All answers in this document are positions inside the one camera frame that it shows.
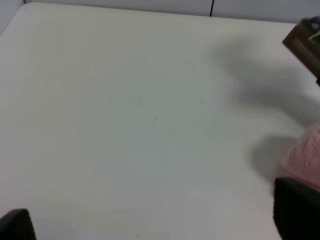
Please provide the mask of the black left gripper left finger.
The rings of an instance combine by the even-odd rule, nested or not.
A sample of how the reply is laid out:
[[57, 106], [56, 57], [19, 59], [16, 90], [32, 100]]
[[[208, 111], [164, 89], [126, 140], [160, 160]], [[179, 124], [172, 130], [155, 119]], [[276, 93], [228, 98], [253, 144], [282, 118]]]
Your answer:
[[0, 240], [36, 239], [35, 229], [27, 209], [13, 209], [0, 218]]

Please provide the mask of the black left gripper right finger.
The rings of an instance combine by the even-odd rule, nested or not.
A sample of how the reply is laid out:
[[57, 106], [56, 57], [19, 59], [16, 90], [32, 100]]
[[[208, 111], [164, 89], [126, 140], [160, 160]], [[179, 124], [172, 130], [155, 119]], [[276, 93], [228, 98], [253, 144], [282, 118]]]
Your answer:
[[274, 181], [273, 220], [283, 240], [320, 238], [320, 192], [294, 178]]

